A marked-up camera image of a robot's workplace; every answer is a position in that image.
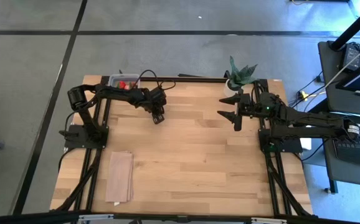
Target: clear plastic bin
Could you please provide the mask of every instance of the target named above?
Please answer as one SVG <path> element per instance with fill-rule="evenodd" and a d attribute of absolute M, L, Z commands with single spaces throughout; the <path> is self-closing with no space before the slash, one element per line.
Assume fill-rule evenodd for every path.
<path fill-rule="evenodd" d="M 113 74 L 110 76 L 108 85 L 112 87 L 117 87 L 120 81 L 125 82 L 127 85 L 131 82 L 137 81 L 138 74 Z M 136 83 L 137 87 L 140 88 L 140 80 Z"/>

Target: wooden table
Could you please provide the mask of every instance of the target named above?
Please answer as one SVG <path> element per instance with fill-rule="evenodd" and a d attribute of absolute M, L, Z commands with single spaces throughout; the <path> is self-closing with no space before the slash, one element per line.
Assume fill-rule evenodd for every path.
<path fill-rule="evenodd" d="M 100 80 L 101 76 L 87 75 L 83 83 L 94 85 Z M 142 82 L 141 86 L 152 89 L 156 82 Z M 158 125 L 143 108 L 112 101 L 110 133 L 98 171 L 92 211 L 272 216 L 267 168 L 258 143 L 259 121 L 244 118 L 242 130 L 235 132 L 233 125 L 216 112 L 234 110 L 232 105 L 219 103 L 225 97 L 223 86 L 223 83 L 177 83 L 166 91 L 165 120 Z M 252 85 L 245 86 L 245 92 L 251 88 Z M 268 88 L 286 101 L 281 80 L 268 80 Z M 92 93 L 87 93 L 87 97 L 90 99 Z M 74 123 L 82 123 L 78 115 Z M 113 151 L 130 151 L 135 160 L 133 200 L 115 207 L 105 202 Z M 75 149 L 63 159 L 51 209 L 61 205 L 78 184 L 84 155 L 85 149 Z M 282 153 L 282 159 L 288 188 L 303 208 L 312 213 L 301 162 L 291 153 Z M 81 208 L 85 208 L 87 193 L 88 187 Z M 278 186 L 277 194 L 283 213 Z"/>

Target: white pot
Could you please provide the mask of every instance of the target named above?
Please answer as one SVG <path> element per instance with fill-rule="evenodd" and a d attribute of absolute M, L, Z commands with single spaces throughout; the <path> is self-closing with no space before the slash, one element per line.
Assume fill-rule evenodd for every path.
<path fill-rule="evenodd" d="M 225 84 L 224 84 L 223 92 L 226 97 L 234 96 L 236 93 L 238 93 L 238 90 L 234 91 L 229 88 L 229 86 L 227 85 L 227 84 L 229 84 L 229 81 L 230 80 L 225 81 Z"/>

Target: potted plant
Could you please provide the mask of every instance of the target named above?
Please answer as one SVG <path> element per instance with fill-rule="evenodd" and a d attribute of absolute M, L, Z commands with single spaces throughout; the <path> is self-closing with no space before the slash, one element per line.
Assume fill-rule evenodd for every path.
<path fill-rule="evenodd" d="M 224 95 L 227 97 L 234 96 L 240 88 L 244 85 L 252 83 L 255 81 L 255 78 L 252 77 L 253 72 L 257 65 L 252 67 L 245 66 L 243 69 L 238 70 L 234 64 L 234 58 L 230 56 L 231 64 L 231 75 L 229 71 L 225 71 L 227 74 L 228 80 L 225 82 L 224 86 Z"/>

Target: succulent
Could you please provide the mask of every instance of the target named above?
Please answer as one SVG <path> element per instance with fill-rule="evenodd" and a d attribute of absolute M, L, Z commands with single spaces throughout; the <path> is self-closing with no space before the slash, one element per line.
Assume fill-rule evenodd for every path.
<path fill-rule="evenodd" d="M 247 65 L 240 71 L 234 65 L 234 58 L 232 56 L 230 56 L 230 64 L 231 64 L 231 75 L 229 78 L 230 79 L 229 83 L 231 84 L 232 88 L 237 88 L 255 81 L 255 78 L 252 77 L 252 74 L 255 71 L 257 65 L 254 65 L 252 67 L 248 67 Z"/>

